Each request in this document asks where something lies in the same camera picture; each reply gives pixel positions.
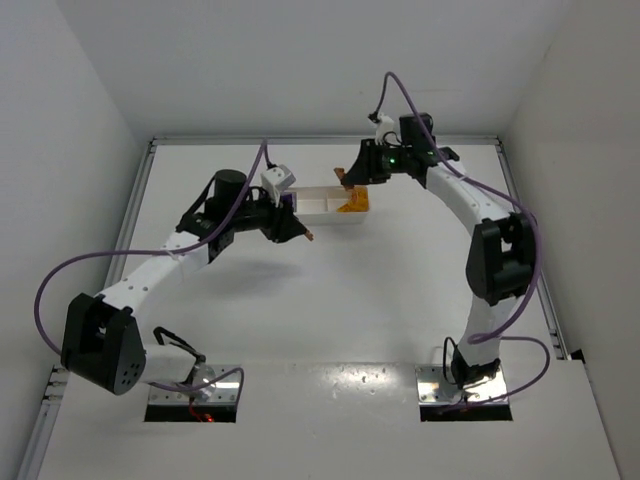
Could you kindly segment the yellow oval orange-pattern lego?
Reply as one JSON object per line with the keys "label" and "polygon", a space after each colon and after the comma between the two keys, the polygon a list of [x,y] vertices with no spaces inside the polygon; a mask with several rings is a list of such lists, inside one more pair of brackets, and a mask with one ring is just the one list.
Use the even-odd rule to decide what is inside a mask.
{"label": "yellow oval orange-pattern lego", "polygon": [[368,189],[364,186],[354,187],[351,194],[351,203],[354,209],[366,211],[369,209]]}

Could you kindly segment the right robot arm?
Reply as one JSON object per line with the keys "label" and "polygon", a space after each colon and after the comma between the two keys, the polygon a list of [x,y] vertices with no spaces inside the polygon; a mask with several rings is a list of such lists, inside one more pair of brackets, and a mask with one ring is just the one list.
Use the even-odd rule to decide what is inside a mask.
{"label": "right robot arm", "polygon": [[341,174],[347,189],[383,184],[405,174],[436,196],[471,238],[465,276],[473,294],[466,328],[445,360],[445,377],[458,388],[492,378],[501,365],[503,333],[522,314],[539,269],[533,222],[509,211],[467,175],[459,155],[431,135],[430,115],[398,120],[374,112],[375,135],[361,141],[352,167]]}

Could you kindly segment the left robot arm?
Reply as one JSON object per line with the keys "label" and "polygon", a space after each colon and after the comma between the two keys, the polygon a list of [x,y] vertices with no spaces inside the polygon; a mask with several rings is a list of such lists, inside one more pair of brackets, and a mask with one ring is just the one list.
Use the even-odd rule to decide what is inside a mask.
{"label": "left robot arm", "polygon": [[181,216],[159,253],[95,295],[80,294],[67,311],[61,363],[68,371],[123,395],[145,383],[169,391],[195,391],[205,356],[184,340],[143,341],[140,326],[153,305],[188,276],[211,264],[236,234],[259,231],[275,244],[309,237],[284,192],[295,177],[271,166],[257,187],[242,172],[223,169]]}

